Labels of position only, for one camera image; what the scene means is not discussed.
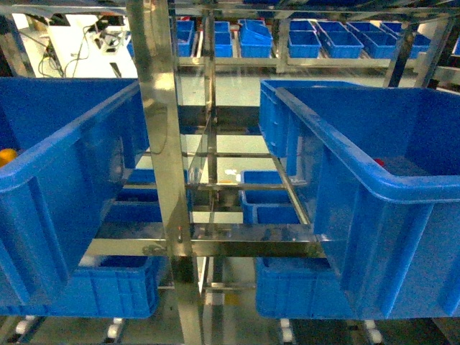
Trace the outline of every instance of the red object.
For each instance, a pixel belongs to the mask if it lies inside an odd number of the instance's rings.
[[[375,158],[374,161],[380,165],[381,167],[384,167],[385,166],[385,162],[383,160],[381,160],[380,158]]]

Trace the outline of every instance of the blue storage crate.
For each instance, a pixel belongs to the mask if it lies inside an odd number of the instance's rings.
[[[281,183],[277,171],[244,171],[241,177],[244,183]],[[240,193],[246,223],[298,224],[284,190]],[[266,318],[353,317],[327,259],[257,258],[256,307]]]
[[[128,183],[154,183],[153,170],[136,169]],[[110,208],[105,222],[161,222],[156,189],[123,188]]]
[[[356,37],[358,37],[362,41],[362,35],[368,32],[383,32],[383,29],[376,27],[372,23],[369,22],[348,22],[346,23],[346,27],[349,28],[351,32],[353,32]]]
[[[398,22],[381,22],[380,29],[394,36],[399,36],[403,30],[403,24]]]
[[[364,47],[351,32],[323,32],[320,39],[331,58],[357,59]]]
[[[386,32],[365,32],[361,42],[364,50],[374,59],[391,59],[396,50],[396,39]]]
[[[258,257],[256,270],[265,318],[355,318],[327,259]]]
[[[323,248],[356,316],[460,315],[460,96],[417,88],[276,95],[298,119],[293,154],[317,167],[293,179],[318,186],[314,230],[330,239]]]
[[[148,318],[157,309],[166,257],[108,257],[79,267],[51,305],[0,307],[0,315]]]
[[[248,22],[265,26],[265,20],[263,19],[238,19],[238,24],[240,24],[241,26],[245,25]]]
[[[179,56],[190,57],[192,55],[193,32],[178,31],[178,52]]]
[[[254,22],[246,22],[240,30],[241,45],[268,45],[272,44],[273,37],[266,26]]]
[[[292,58],[317,58],[321,43],[313,31],[289,32],[289,56]]]
[[[179,31],[191,31],[195,32],[195,22],[192,20],[178,20],[176,21],[176,27]]]
[[[231,58],[233,56],[233,48],[231,44],[230,32],[216,32],[216,57],[217,58]]]
[[[282,102],[276,97],[276,88],[308,88],[324,86],[357,86],[343,81],[316,80],[262,80],[260,83],[259,126],[268,150],[279,158],[286,157],[288,143],[288,116],[280,109]],[[295,171],[295,167],[287,167],[287,173]]]
[[[230,22],[214,22],[215,32],[230,32]]]
[[[272,53],[271,42],[243,43],[240,42],[242,58],[269,58]]]
[[[242,171],[242,183],[281,184],[277,171]],[[245,224],[299,224],[285,190],[241,190],[239,192]]]
[[[289,23],[290,31],[316,31],[308,20],[291,20]]]
[[[348,32],[346,27],[340,22],[316,22],[320,31],[324,32]]]
[[[455,45],[455,48],[454,48],[454,55],[460,55],[460,39],[457,40],[457,43]]]
[[[53,301],[148,147],[134,80],[0,79],[0,305]]]
[[[417,34],[414,38],[412,50],[410,51],[410,59],[416,59],[419,52],[426,52],[430,47],[431,40],[422,34]]]

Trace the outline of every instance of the floor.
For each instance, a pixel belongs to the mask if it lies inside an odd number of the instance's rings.
[[[40,43],[46,43],[45,37],[35,37]],[[28,37],[24,43],[34,69],[41,61],[43,46]],[[45,67],[46,74],[55,76],[50,66]],[[382,70],[304,70],[296,74],[276,75],[266,69],[235,68],[218,70],[216,94],[218,105],[259,105],[259,81],[261,78],[288,78],[305,80],[349,81],[367,86],[382,86]],[[204,104],[204,77],[199,69],[188,69],[181,74],[181,95],[184,105]],[[414,85],[415,75],[408,71],[401,86]],[[194,152],[200,137],[187,135],[187,151]],[[257,136],[220,136],[219,152],[261,152],[267,153],[267,147]],[[139,168],[151,168],[150,159],[144,158]],[[238,181],[242,170],[274,170],[271,159],[218,159],[218,180],[222,183]],[[202,180],[207,180],[204,173]],[[195,213],[195,222],[205,222],[209,213]],[[240,213],[218,213],[216,222],[241,223]],[[254,282],[252,259],[232,258],[225,261],[225,282]],[[277,321],[260,317],[254,306],[254,290],[229,292],[224,298],[226,304],[205,305],[204,324],[207,344],[277,344],[279,334]],[[94,343],[102,341],[109,319],[87,318],[48,318],[33,337],[33,343]],[[412,321],[382,321],[378,323],[386,344],[443,344],[443,337],[424,323]],[[298,344],[350,344],[349,327],[343,321],[294,321]],[[178,344],[183,342],[175,303],[174,290],[160,291],[160,306],[157,312],[145,320],[128,321],[123,342],[130,344]]]

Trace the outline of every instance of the metal shelving unit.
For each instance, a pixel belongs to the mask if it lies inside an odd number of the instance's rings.
[[[273,157],[281,174],[282,185],[223,185],[217,183],[218,157],[267,157],[266,155],[221,153],[216,149],[217,135],[227,129],[247,127],[257,123],[257,109],[216,106],[216,66],[251,65],[274,67],[278,73],[299,67],[366,67],[388,68],[385,87],[397,87],[408,66],[413,33],[421,22],[436,21],[436,33],[431,46],[419,62],[417,86],[435,88],[438,82],[459,83],[460,73],[453,66],[459,62],[451,57],[459,36],[460,9],[441,0],[373,0],[352,7],[309,6],[308,2],[282,0],[276,6],[244,4],[237,0],[114,0],[73,1],[44,0],[40,5],[30,1],[0,1],[2,20],[11,13],[99,13],[115,12],[127,15],[136,52],[136,66],[142,91],[145,119],[150,141],[149,154],[156,175],[162,224],[142,224],[144,237],[129,238],[111,233],[103,227],[93,240],[88,254],[92,255],[167,255],[171,261],[174,288],[184,341],[203,344],[203,283],[198,284],[197,257],[205,257],[204,272],[209,271],[214,282],[221,280],[222,257],[322,257],[322,236],[314,235],[310,221],[280,162]],[[277,58],[216,59],[214,56],[213,24],[216,17],[273,17],[273,32]],[[202,57],[177,57],[175,17],[203,17],[204,37]],[[389,60],[333,60],[288,58],[288,29],[291,17],[351,20],[398,20],[403,22],[403,34],[397,44],[397,56]],[[9,62],[12,74],[27,75],[28,62],[13,26],[0,34],[0,50]],[[178,67],[203,66],[206,102],[203,107],[178,105]],[[187,123],[203,128],[197,152],[183,152],[180,125]],[[188,157],[193,161],[185,164]],[[200,183],[205,161],[208,162],[207,183]],[[184,170],[188,170],[185,182]],[[153,188],[145,185],[139,188]],[[213,212],[228,210],[226,193],[235,195],[241,189],[286,189],[301,225],[213,224]],[[206,210],[211,212],[207,224],[195,224],[188,209],[188,190],[206,198]]]

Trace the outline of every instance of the cable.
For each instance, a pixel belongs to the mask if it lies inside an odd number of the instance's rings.
[[[45,48],[47,47],[47,45],[41,43],[40,41],[38,41],[38,40],[36,40],[35,38],[29,36],[28,34],[25,34],[25,33],[22,32],[22,31],[19,31],[19,33],[20,33],[21,35],[24,35],[24,36],[27,37],[27,38],[30,38],[30,39],[31,39],[32,41],[34,41],[35,43],[38,43],[39,45],[42,45],[42,46],[45,47]]]
[[[86,37],[86,35],[88,34],[88,31],[89,31],[90,28],[92,28],[92,26],[93,25],[89,25],[89,26],[83,28],[83,39],[81,40],[80,48],[78,49],[78,53],[77,53],[77,57],[75,59],[69,61],[68,64],[65,66],[65,68],[64,68],[64,76],[63,76],[64,78],[67,78],[67,69],[68,69],[68,67],[69,67],[69,65],[71,63],[76,62],[75,68],[74,68],[73,74],[72,74],[72,78],[74,78],[75,73],[77,71],[77,67],[78,67],[78,61],[87,60],[89,58],[89,42],[88,42],[88,38]],[[86,42],[86,47],[88,48],[88,55],[86,57],[81,57],[81,50],[83,48],[83,43],[84,42]]]

